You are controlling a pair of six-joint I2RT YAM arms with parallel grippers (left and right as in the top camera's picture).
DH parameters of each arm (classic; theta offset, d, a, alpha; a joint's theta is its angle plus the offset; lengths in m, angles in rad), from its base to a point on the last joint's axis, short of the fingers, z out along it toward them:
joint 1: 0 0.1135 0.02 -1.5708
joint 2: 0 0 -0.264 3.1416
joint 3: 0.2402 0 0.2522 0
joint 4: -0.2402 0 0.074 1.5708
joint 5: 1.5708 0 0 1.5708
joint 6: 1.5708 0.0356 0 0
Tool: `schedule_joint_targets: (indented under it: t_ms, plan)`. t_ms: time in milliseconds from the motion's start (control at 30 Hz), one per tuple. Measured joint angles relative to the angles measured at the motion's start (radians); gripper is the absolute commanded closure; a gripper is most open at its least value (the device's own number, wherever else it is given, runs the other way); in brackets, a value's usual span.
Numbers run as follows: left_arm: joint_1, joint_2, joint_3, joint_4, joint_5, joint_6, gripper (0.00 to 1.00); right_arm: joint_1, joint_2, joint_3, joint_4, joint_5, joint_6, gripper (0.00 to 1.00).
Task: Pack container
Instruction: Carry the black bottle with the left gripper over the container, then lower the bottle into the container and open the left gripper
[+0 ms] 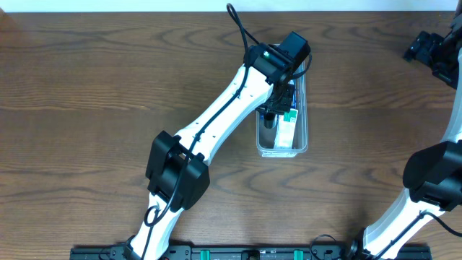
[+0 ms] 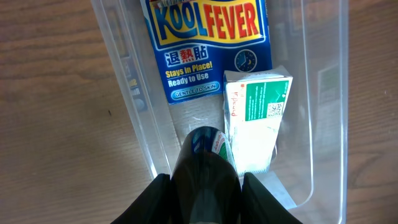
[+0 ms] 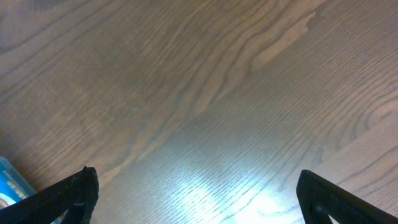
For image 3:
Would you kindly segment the blue Kool Fever box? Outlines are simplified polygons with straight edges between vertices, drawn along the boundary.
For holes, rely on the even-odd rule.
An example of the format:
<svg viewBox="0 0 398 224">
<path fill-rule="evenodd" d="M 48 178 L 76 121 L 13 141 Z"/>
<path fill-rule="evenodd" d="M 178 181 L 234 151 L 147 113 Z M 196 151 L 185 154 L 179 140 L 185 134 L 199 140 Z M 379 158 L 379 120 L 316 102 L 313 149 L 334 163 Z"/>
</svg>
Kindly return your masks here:
<svg viewBox="0 0 398 224">
<path fill-rule="evenodd" d="M 35 194 L 35 190 L 14 166 L 1 157 L 1 209 Z"/>
</svg>

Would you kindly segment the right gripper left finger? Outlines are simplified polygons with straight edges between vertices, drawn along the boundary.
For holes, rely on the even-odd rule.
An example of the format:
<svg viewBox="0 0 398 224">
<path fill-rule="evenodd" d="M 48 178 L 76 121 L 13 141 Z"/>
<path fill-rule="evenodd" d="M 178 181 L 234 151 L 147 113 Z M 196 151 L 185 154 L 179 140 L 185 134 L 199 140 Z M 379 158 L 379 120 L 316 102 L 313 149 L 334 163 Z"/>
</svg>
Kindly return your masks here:
<svg viewBox="0 0 398 224">
<path fill-rule="evenodd" d="M 56 184 L 2 209 L 1 223 L 52 223 L 64 215 L 62 223 L 88 224 L 98 198 L 96 169 L 84 167 Z"/>
</svg>

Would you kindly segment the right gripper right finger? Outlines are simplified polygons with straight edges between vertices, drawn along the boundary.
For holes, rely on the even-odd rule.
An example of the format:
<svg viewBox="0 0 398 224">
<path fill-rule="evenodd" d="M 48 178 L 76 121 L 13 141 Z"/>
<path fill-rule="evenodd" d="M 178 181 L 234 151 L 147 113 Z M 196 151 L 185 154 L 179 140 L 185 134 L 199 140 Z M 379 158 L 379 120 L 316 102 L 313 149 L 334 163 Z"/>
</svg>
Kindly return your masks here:
<svg viewBox="0 0 398 224">
<path fill-rule="evenodd" d="M 365 202 L 310 170 L 302 170 L 296 186 L 305 223 L 392 223 L 397 217 Z"/>
</svg>

